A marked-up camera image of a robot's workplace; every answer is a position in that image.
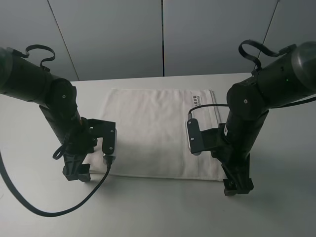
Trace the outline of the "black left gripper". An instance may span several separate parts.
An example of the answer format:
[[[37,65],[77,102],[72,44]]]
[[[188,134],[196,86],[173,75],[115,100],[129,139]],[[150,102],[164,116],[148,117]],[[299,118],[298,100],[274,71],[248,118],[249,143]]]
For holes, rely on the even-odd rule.
[[[95,119],[81,118],[82,124],[72,125],[64,134],[59,148],[59,158],[63,157],[63,175],[68,181],[90,182],[90,164],[83,164],[86,156],[94,152],[97,135],[94,134]],[[78,168],[69,171],[67,168]]]

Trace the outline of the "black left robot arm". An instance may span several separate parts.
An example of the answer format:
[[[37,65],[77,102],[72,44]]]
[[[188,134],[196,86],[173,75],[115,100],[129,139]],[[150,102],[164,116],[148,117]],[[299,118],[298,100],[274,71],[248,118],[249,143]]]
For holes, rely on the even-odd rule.
[[[77,89],[68,80],[52,75],[48,68],[25,60],[13,50],[0,50],[0,92],[39,105],[61,146],[53,158],[63,158],[63,174],[69,181],[89,182],[90,165],[83,161],[94,151],[88,120],[79,115]]]

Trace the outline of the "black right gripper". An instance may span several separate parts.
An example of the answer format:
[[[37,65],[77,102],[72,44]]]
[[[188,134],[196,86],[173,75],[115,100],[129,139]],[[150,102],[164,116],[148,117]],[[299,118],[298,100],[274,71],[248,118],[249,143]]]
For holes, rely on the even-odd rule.
[[[253,190],[249,154],[238,150],[228,141],[224,133],[225,129],[224,123],[213,129],[211,142],[211,153],[220,161],[225,174],[224,195],[229,197],[236,194],[249,194]]]

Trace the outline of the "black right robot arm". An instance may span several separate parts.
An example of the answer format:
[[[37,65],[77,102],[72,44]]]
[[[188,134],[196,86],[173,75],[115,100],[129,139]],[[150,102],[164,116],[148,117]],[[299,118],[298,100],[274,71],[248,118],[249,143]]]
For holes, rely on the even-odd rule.
[[[316,44],[292,44],[274,52],[262,43],[245,40],[274,62],[263,67],[260,60],[238,50],[256,65],[250,78],[234,84],[227,93],[230,109],[227,121],[211,129],[211,154],[220,161],[226,175],[224,194],[248,194],[254,187],[250,178],[250,150],[270,109],[285,108],[315,100]]]

